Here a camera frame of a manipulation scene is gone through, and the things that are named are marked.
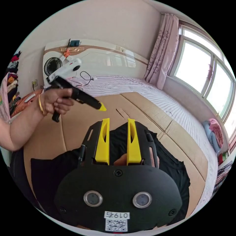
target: bed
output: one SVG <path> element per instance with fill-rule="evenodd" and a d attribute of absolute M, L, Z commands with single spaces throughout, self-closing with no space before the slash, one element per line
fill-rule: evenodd
<path fill-rule="evenodd" d="M 67 44 L 68 40 L 47 44 L 43 67 L 49 58 L 60 58 Z M 186 217 L 198 212 L 212 196 L 218 170 L 216 153 L 201 123 L 172 97 L 142 80 L 148 60 L 140 55 L 117 45 L 86 39 L 70 50 L 71 58 L 81 58 L 83 66 L 68 75 L 67 80 L 74 86 L 87 84 L 89 76 L 84 73 L 82 76 L 86 80 L 82 79 L 79 76 L 82 71 L 95 78 L 81 89 L 104 102 L 110 120 L 115 120 L 111 121 L 110 130 L 130 117 L 158 134 L 157 138 L 169 152 L 184 161 L 190 177 L 190 204 Z M 46 77 L 43 71 L 45 88 L 49 86 Z M 50 115 L 39 124 L 24 148 L 25 169 L 31 188 L 31 157 L 35 158 L 37 153 L 38 158 L 52 159 L 77 148 L 92 122 L 107 118 L 96 117 L 94 112 L 86 105 L 76 104 L 62 116 L 59 124 L 52 122 Z M 92 118 L 84 119 L 80 114 Z"/>

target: headboard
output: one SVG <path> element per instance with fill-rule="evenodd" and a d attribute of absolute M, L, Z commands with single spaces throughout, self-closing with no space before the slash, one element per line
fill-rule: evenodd
<path fill-rule="evenodd" d="M 43 56 L 44 85 L 48 86 L 44 65 L 51 57 L 60 58 L 67 49 L 69 39 L 48 43 Z M 80 39 L 80 45 L 69 47 L 72 58 L 79 57 L 82 66 L 68 77 L 79 76 L 81 71 L 91 76 L 113 75 L 142 79 L 147 69 L 148 60 L 120 46 L 98 40 Z"/>

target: window frame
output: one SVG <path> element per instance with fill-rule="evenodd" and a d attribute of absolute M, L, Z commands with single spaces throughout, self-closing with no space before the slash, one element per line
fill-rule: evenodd
<path fill-rule="evenodd" d="M 205 47 L 204 45 L 202 45 L 201 43 L 188 38 L 186 36 L 183 35 L 183 31 L 184 29 L 192 31 L 194 34 L 197 34 L 198 36 L 202 37 L 203 39 L 207 40 L 209 43 L 211 43 L 214 47 L 216 47 L 221 54 L 221 58 L 219 58 L 214 52 L 212 52 L 210 49 L 208 49 L 207 47 Z M 205 104 L 212 110 L 212 112 L 215 114 L 215 116 L 219 116 L 219 118 L 221 119 L 222 123 L 225 124 L 231 109 L 232 109 L 232 105 L 234 103 L 235 100 L 235 94 L 236 94 L 236 79 L 234 78 L 234 76 L 231 74 L 230 70 L 228 69 L 228 67 L 224 64 L 224 57 L 225 55 L 223 54 L 223 52 L 221 51 L 221 49 L 218 47 L 218 45 L 216 45 L 210 38 L 206 37 L 205 35 L 203 35 L 202 33 L 200 33 L 199 31 L 196 31 L 194 29 L 191 29 L 188 26 L 185 25 L 180 25 L 180 40 L 179 40 L 179 47 L 177 50 L 177 54 L 176 54 L 176 58 L 174 60 L 173 66 L 171 68 L 171 71 L 169 73 L 169 77 L 171 77 L 172 79 L 178 81 L 179 83 L 181 83 L 182 85 L 184 85 L 185 87 L 187 87 L 188 89 L 190 89 L 193 93 L 195 93 L 198 97 L 201 97 L 201 99 L 203 99 L 203 101 L 205 102 Z M 186 83 L 185 81 L 181 80 L 180 78 L 176 77 L 174 74 L 177 72 L 178 67 L 180 65 L 179 62 L 181 62 L 182 56 L 183 56 L 183 52 L 184 52 L 184 46 L 185 46 L 185 42 L 196 46 L 197 48 L 199 48 L 200 50 L 209 53 L 211 55 L 211 62 L 210 65 L 213 68 L 213 73 L 212 73 L 212 77 L 210 80 L 208 80 L 206 78 L 206 82 L 205 85 L 202 89 L 202 92 L 198 92 L 195 88 L 193 88 L 191 85 L 189 85 L 188 83 Z M 217 63 L 219 64 L 219 66 L 221 66 L 221 68 L 224 70 L 224 72 L 228 75 L 228 77 L 231 80 L 231 88 L 230 88 L 230 93 L 228 96 L 228 105 L 227 107 L 224 108 L 224 110 L 218 114 L 217 111 L 215 110 L 215 108 L 210 104 L 210 102 L 207 100 L 207 96 L 210 93 L 210 90 L 212 88 L 214 79 L 215 79 L 215 75 L 216 75 L 216 68 L 217 68 Z"/>

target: cardboard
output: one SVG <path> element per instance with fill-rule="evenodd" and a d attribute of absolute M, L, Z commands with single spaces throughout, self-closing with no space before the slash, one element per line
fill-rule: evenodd
<path fill-rule="evenodd" d="M 166 134 L 182 149 L 203 179 L 206 181 L 208 161 L 194 139 L 176 121 L 172 121 L 166 130 Z"/>
<path fill-rule="evenodd" d="M 198 145 L 179 124 L 138 93 L 107 95 L 97 99 L 103 102 L 106 112 L 75 103 L 66 115 L 60 117 L 59 123 L 52 121 L 52 115 L 47 115 L 37 126 L 24 147 L 25 170 L 31 189 L 31 158 L 53 159 L 80 147 L 89 127 L 103 118 L 110 118 L 110 130 L 132 118 L 157 133 L 166 149 L 184 162 L 191 181 L 189 216 L 200 200 L 207 175 L 207 160 Z"/>

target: pink curtain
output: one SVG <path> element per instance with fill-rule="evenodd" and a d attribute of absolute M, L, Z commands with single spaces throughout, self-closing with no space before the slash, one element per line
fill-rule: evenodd
<path fill-rule="evenodd" d="M 7 97 L 7 75 L 2 80 L 0 87 L 0 119 L 8 122 L 10 120 L 10 111 Z"/>
<path fill-rule="evenodd" d="M 179 38 L 179 19 L 165 13 L 149 60 L 147 71 L 143 77 L 148 83 L 162 90 L 165 84 L 167 72 L 171 66 L 177 49 Z"/>

